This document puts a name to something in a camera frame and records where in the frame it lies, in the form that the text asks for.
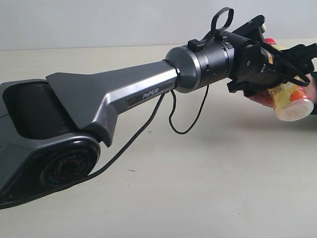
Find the plastic bottle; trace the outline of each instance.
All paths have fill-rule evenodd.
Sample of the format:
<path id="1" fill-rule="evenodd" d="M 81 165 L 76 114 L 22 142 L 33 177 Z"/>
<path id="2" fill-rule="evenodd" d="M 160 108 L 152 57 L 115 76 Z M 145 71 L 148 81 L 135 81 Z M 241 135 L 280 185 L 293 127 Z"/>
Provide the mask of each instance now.
<path id="1" fill-rule="evenodd" d="M 266 43 L 278 50 L 283 50 L 282 46 L 276 44 L 274 39 L 267 38 Z M 296 121 L 310 115 L 314 109 L 314 103 L 305 93 L 303 87 L 287 82 L 268 90 L 274 102 L 274 111 L 279 120 Z"/>

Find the black cable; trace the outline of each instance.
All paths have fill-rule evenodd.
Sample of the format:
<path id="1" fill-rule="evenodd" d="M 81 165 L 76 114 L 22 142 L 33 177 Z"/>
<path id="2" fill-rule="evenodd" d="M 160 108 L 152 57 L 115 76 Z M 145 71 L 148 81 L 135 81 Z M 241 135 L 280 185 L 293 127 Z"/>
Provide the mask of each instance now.
<path id="1" fill-rule="evenodd" d="M 131 139 L 121 148 L 121 150 L 119 150 L 119 152 L 110 160 L 108 161 L 108 163 L 106 163 L 101 169 L 99 169 L 98 171 L 94 172 L 93 174 L 91 175 L 88 175 L 87 177 L 84 177 L 84 178 L 81 178 L 81 179 L 78 179 L 74 182 L 71 182 L 67 185 L 62 185 L 62 186 L 59 186 L 57 188 L 53 188 L 47 192 L 44 192 L 44 193 L 41 193 L 39 195 L 35 195 L 35 196 L 32 196 L 32 197 L 28 197 L 28 198 L 25 198 L 25 199 L 21 199 L 21 200 L 17 200 L 17 201 L 12 201 L 12 202 L 7 202 L 5 204 L 0 204 L 0 209 L 5 209 L 5 208 L 9 208 L 9 207 L 14 207 L 14 206 L 18 206 L 18 205 L 22 205 L 24 203 L 27 203 L 27 202 L 30 202 L 30 201 L 33 201 L 33 200 L 36 200 L 36 199 L 39 199 L 41 197 L 44 197 L 44 196 L 47 196 L 47 195 L 50 195 L 52 193 L 55 193 L 55 192 L 60 192 L 60 191 L 63 191 L 63 190 L 66 190 L 70 187 L 73 187 L 75 185 L 78 185 L 80 183 L 83 183 L 83 182 L 86 182 L 88 180 L 91 180 L 95 177 L 97 177 L 98 175 L 102 174 L 104 171 L 106 171 L 128 148 L 129 146 L 135 141 L 135 139 L 148 127 L 148 125 L 153 121 L 160 105 L 161 105 L 161 102 L 163 100 L 165 96 L 165 93 L 162 94 L 150 116 L 150 118 L 146 121 L 146 123 L 131 137 Z"/>
<path id="2" fill-rule="evenodd" d="M 200 108 L 199 108 L 199 112 L 198 112 L 198 114 L 197 114 L 197 116 L 196 116 L 196 119 L 194 120 L 194 122 L 192 123 L 192 125 L 191 125 L 186 131 L 183 131 L 183 132 L 178 131 L 177 129 L 175 129 L 175 127 L 174 127 L 174 125 L 173 125 L 173 122 L 172 122 L 172 117 L 173 117 L 174 112 L 175 112 L 175 110 L 176 110 L 176 95 L 175 95 L 174 91 L 171 90 L 171 94 L 172 94 L 172 96 L 173 96 L 173 109 L 172 109 L 172 112 L 170 113 L 170 115 L 169 115 L 169 117 L 168 117 L 168 121 L 169 121 L 169 124 L 170 124 L 170 126 L 172 127 L 172 129 L 173 129 L 177 134 L 184 135 L 184 134 L 188 133 L 188 132 L 194 127 L 194 125 L 195 125 L 196 122 L 198 121 L 199 116 L 200 116 L 200 114 L 201 114 L 201 112 L 202 112 L 203 106 L 204 106 L 204 104 L 205 104 L 205 101 L 206 101 L 206 98 L 207 98 L 207 95 L 208 95 L 208 90 L 209 90 L 209 85 L 207 85 L 207 87 L 206 87 L 205 96 L 204 96 L 204 99 L 203 99 L 203 101 L 202 101 L 202 104 L 201 104 L 201 106 L 200 106 Z"/>

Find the robotic arm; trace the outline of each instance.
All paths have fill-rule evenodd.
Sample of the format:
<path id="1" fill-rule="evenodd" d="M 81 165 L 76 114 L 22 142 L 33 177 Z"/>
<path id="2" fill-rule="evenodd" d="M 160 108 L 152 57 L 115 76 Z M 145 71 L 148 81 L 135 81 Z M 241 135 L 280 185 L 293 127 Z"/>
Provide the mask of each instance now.
<path id="1" fill-rule="evenodd" d="M 216 29 L 225 12 L 227 22 Z M 159 95 L 158 105 L 169 91 L 190 93 L 225 78 L 231 79 L 230 92 L 249 96 L 288 81 L 309 84 L 305 74 L 314 71 L 316 44 L 278 51 L 264 41 L 264 16 L 228 32 L 232 20 L 233 9 L 223 8 L 202 40 L 171 49 L 159 62 L 1 84 L 0 209 L 70 188 L 105 171 L 127 147 L 89 175 L 100 156 L 99 143 L 112 144 L 118 115 Z"/>

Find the white table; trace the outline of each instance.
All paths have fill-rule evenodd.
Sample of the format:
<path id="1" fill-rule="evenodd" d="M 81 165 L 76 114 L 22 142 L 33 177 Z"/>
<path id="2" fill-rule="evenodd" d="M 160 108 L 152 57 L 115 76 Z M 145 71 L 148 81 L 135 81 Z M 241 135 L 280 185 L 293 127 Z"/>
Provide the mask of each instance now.
<path id="1" fill-rule="evenodd" d="M 292 46 L 317 39 L 280 41 Z M 96 73 L 158 61 L 173 46 L 0 52 L 0 81 Z M 317 236 L 317 116 L 278 121 L 223 80 L 186 135 L 168 124 L 168 94 L 148 129 L 101 176 L 0 211 L 2 238 L 313 238 Z M 204 89 L 178 94 L 178 129 Z M 119 117 L 100 168 L 148 119 L 157 99 Z"/>

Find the black joint cap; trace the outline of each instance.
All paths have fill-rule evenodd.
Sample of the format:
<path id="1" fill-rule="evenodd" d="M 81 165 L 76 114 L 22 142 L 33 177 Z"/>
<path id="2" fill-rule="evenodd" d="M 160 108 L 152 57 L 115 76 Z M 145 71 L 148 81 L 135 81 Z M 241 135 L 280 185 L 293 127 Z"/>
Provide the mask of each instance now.
<path id="1" fill-rule="evenodd" d="M 197 52 L 203 49 L 204 43 L 194 39 L 194 40 L 188 41 L 187 47 L 190 48 L 193 52 Z"/>

